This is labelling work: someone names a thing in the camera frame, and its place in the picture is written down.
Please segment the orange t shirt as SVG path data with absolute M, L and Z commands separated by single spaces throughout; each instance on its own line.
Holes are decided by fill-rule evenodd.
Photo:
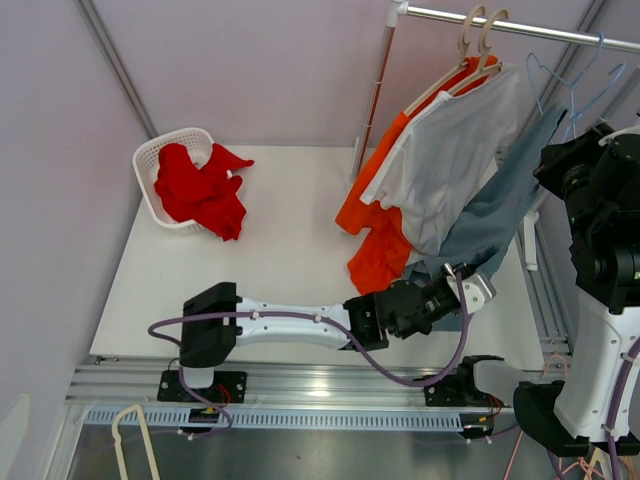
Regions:
M 455 96 L 467 93 L 491 78 L 478 80 Z M 434 99 L 418 114 L 431 105 Z M 384 157 L 390 151 L 393 143 L 398 139 L 409 121 L 417 115 L 409 118 L 404 115 L 404 112 L 401 112 L 396 116 L 392 125 L 380 140 L 376 150 L 365 162 L 361 172 L 353 182 L 335 218 L 336 224 L 346 233 L 350 235 L 363 233 L 365 235 L 359 250 L 347 264 L 351 281 L 360 294 L 385 289 L 394 280 L 402 276 L 405 268 L 410 263 L 426 257 L 407 261 L 399 247 L 393 246 L 388 249 L 381 249 L 365 246 L 364 242 L 366 237 L 372 229 L 384 227 L 391 221 L 399 219 L 400 213 L 398 209 L 385 212 L 379 203 L 374 202 L 367 204 L 360 199 L 365 187 L 381 166 Z

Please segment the grey blue t shirt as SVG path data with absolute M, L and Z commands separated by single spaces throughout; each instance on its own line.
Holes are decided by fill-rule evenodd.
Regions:
M 530 209 L 538 181 L 534 171 L 541 151 L 554 136 L 566 108 L 549 107 L 508 149 L 496 173 L 469 201 L 436 255 L 408 265 L 403 277 L 421 287 L 442 273 L 442 266 L 475 266 L 486 278 L 499 270 L 511 240 Z

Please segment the white t shirt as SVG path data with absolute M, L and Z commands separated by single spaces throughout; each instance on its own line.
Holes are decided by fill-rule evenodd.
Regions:
M 365 246 L 399 247 L 407 261 L 435 255 L 488 168 L 517 127 L 519 71 L 506 65 L 460 96 L 440 92 L 410 120 L 360 199 L 400 217 Z

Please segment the red t shirt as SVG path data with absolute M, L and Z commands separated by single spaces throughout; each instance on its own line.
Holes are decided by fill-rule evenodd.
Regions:
M 171 143 L 160 149 L 154 188 L 173 220 L 193 220 L 224 241 L 237 240 L 247 210 L 238 198 L 243 178 L 236 172 L 253 165 L 214 143 L 208 162 L 198 167 L 185 146 Z

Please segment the beige wooden hanger front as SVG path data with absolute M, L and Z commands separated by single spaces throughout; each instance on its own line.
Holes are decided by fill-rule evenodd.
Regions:
M 455 86 L 462 79 L 462 74 L 468 69 L 469 65 L 467 53 L 471 41 L 469 39 L 468 32 L 471 27 L 472 20 L 475 17 L 484 16 L 485 14 L 486 8 L 484 5 L 478 5 L 469 12 L 462 23 L 460 34 L 458 36 L 457 48 L 459 51 L 459 59 L 457 64 L 452 70 L 438 79 L 432 86 L 430 86 L 416 100 L 414 100 L 404 110 L 405 116 L 412 118 L 413 116 L 417 115 L 437 96 L 440 91 L 446 91 L 448 88 Z

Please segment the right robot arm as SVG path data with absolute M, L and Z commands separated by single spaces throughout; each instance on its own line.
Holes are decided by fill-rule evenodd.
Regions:
M 629 408 L 639 379 L 639 129 L 605 122 L 545 147 L 534 173 L 565 205 L 579 290 L 579 329 L 565 380 L 542 383 L 502 358 L 461 363 L 455 392 L 466 404 L 488 395 L 555 456 L 598 447 L 639 453 Z

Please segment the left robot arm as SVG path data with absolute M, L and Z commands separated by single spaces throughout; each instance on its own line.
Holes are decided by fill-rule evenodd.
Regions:
M 337 351 L 389 347 L 389 339 L 427 335 L 433 324 L 460 308 L 456 276 L 471 269 L 458 264 L 444 268 L 430 283 L 419 286 L 398 280 L 386 289 L 357 296 L 342 304 L 295 307 L 241 297 L 236 284 L 221 282 L 183 304 L 186 317 L 226 313 L 223 319 L 186 322 L 181 327 L 179 360 L 187 369 L 180 389 L 194 401 L 209 398 L 215 376 L 208 370 L 222 364 L 236 347 L 257 343 L 308 343 Z

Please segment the pile of hangers on floor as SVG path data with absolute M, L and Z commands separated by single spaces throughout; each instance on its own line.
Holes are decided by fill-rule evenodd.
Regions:
M 512 471 L 516 457 L 522 444 L 522 440 L 525 437 L 526 435 L 521 430 L 519 430 L 509 460 L 507 462 L 506 469 L 502 476 L 503 479 L 515 478 Z M 613 464 L 610 461 L 609 455 L 600 448 L 595 448 L 586 457 L 578 457 L 571 463 L 564 463 L 564 461 L 560 459 L 554 460 L 552 462 L 552 466 L 557 466 L 565 479 L 568 479 L 571 473 L 578 474 L 578 479 L 613 479 Z M 621 479 L 639 478 L 633 461 L 630 457 L 620 457 L 618 459 L 617 466 L 619 468 Z

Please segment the white perforated plastic basket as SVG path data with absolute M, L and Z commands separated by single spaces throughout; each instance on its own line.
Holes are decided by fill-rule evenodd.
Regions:
M 155 182 L 160 169 L 160 150 L 172 143 L 184 146 L 192 163 L 196 167 L 202 167 L 210 159 L 214 140 L 206 130 L 197 127 L 182 128 L 155 137 L 142 144 L 134 152 L 132 157 L 134 173 L 142 192 L 143 201 L 153 221 L 159 227 L 179 235 L 199 233 L 204 230 L 204 227 L 194 220 L 176 222 L 165 211 L 155 190 Z

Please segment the white object at corner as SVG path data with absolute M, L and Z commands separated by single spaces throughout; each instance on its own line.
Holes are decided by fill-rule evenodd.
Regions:
M 20 394 L 1 412 L 1 479 L 8 478 L 29 426 L 30 396 Z

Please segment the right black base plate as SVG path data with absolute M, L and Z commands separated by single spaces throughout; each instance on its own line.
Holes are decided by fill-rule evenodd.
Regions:
M 470 376 L 457 372 L 441 379 L 439 382 L 423 388 L 424 401 L 427 407 L 472 407 L 478 400 L 472 393 Z

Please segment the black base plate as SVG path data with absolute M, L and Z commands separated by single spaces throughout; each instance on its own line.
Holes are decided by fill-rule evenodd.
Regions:
M 439 382 L 423 388 L 424 401 L 427 407 L 472 407 L 478 400 L 472 393 L 470 376 L 457 372 L 441 379 Z
M 247 373 L 241 371 L 217 371 L 210 387 L 194 389 L 201 397 L 216 404 L 243 404 Z M 157 391 L 159 402 L 189 403 L 197 399 L 190 395 L 179 380 L 178 370 L 166 370 L 161 374 Z

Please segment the white clothes rack post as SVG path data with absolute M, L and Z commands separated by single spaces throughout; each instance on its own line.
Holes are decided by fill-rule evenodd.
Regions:
M 382 38 L 381 47 L 378 54 L 377 66 L 372 82 L 372 88 L 369 95 L 368 106 L 364 116 L 361 132 L 356 138 L 354 147 L 354 155 L 352 162 L 352 169 L 350 174 L 350 181 L 354 182 L 362 170 L 365 162 L 366 151 L 371 136 L 372 126 L 375 119 L 377 105 L 381 93 L 381 88 L 385 76 L 385 71 L 394 39 L 394 34 L 397 28 L 399 18 L 405 16 L 407 8 L 409 6 L 408 1 L 391 1 L 389 3 L 389 9 L 387 11 L 385 20 L 385 29 Z

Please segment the aluminium mounting rail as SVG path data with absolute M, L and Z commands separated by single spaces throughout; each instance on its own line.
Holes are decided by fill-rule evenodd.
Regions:
M 78 366 L 65 395 L 67 404 L 157 402 L 167 359 L 98 359 Z M 418 410 L 420 389 L 396 384 L 363 366 L 230 362 L 224 371 L 244 371 L 245 408 L 330 410 Z

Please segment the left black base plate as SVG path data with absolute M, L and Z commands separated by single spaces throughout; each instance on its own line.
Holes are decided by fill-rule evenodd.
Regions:
M 243 404 L 247 373 L 241 371 L 217 371 L 210 387 L 194 389 L 201 397 L 216 404 Z M 157 391 L 159 402 L 189 403 L 197 399 L 190 395 L 179 380 L 178 370 L 166 370 L 161 374 Z

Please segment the metal clothes rack rail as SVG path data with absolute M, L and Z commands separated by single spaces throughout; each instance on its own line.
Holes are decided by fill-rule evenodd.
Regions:
M 434 20 L 460 25 L 462 25 L 467 18 L 467 16 L 463 14 L 412 6 L 408 2 L 403 2 L 397 8 L 397 14 L 399 16 Z M 606 38 L 605 36 L 600 36 L 599 34 L 588 34 L 583 32 L 559 30 L 541 26 L 515 23 L 507 20 L 496 20 L 492 24 L 491 29 L 503 33 L 558 41 L 568 44 L 599 47 L 606 50 L 619 51 L 624 53 L 639 53 L 638 42 Z

